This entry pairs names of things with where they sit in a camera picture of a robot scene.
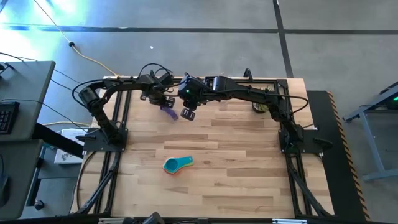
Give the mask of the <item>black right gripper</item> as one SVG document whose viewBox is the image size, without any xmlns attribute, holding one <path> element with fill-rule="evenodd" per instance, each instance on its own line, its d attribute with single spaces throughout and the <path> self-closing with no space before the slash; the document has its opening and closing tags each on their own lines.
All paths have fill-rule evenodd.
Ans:
<svg viewBox="0 0 398 224">
<path fill-rule="evenodd" d="M 203 97 L 203 86 L 204 83 L 189 74 L 185 74 L 182 78 L 179 88 L 178 96 L 183 100 L 184 109 L 181 111 L 181 117 L 193 121 L 195 118 L 195 110 L 198 106 L 205 104 L 205 98 Z"/>
</svg>

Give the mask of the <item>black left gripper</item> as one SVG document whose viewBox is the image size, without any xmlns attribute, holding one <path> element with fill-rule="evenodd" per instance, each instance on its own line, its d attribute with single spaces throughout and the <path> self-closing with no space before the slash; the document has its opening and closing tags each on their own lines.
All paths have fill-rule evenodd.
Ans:
<svg viewBox="0 0 398 224">
<path fill-rule="evenodd" d="M 139 83 L 144 85 L 140 100 L 145 101 L 148 98 L 150 104 L 161 108 L 173 108 L 175 98 L 165 95 L 167 89 L 174 84 L 172 75 L 165 73 L 160 78 L 154 74 L 141 75 Z"/>
</svg>

